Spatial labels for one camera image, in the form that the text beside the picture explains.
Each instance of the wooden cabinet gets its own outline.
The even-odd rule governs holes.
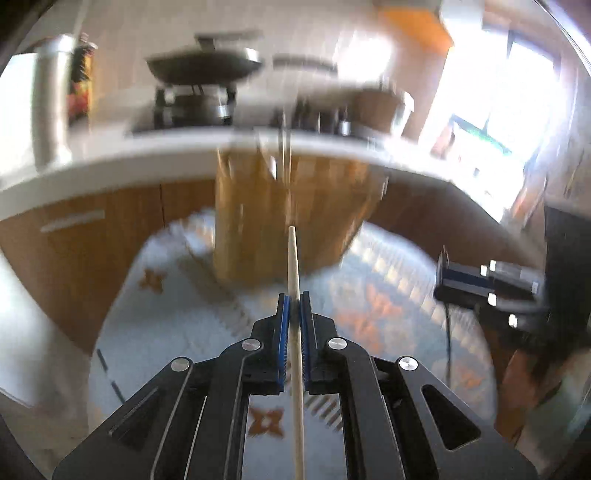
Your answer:
[[[215,179],[175,181],[162,184],[164,223],[186,218],[216,204]]]
[[[160,193],[79,197],[0,222],[0,247],[22,284],[88,353],[136,254],[164,225]]]
[[[490,260],[536,267],[504,228],[456,186],[401,173],[392,178],[370,222],[417,244],[437,261],[479,267]]]
[[[443,56],[482,28],[484,0],[374,0],[383,17]]]

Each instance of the pot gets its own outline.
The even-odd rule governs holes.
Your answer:
[[[165,85],[229,85],[244,80],[264,62],[256,50],[217,50],[215,41],[247,40],[257,31],[196,35],[196,48],[185,48],[146,59],[152,75]]]
[[[351,120],[373,131],[399,137],[414,110],[409,93],[382,80],[377,86],[360,90],[353,99]]]

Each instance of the frying pan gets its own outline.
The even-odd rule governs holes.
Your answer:
[[[216,50],[214,41],[244,40],[258,31],[195,36],[200,48],[185,48],[146,59],[152,75],[165,85],[228,85],[259,70],[264,62],[256,50]]]

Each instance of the gas burner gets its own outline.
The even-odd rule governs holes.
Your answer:
[[[158,88],[153,110],[153,128],[232,125],[236,90],[227,88],[228,99],[223,103],[219,91],[204,93],[202,87],[198,88],[198,91],[192,88],[190,93],[175,92],[172,88]]]

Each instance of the black cable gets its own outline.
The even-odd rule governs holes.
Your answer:
[[[452,321],[449,316],[449,305],[443,304],[445,309],[445,330],[447,340],[447,368],[445,373],[445,383],[448,388],[452,387]]]

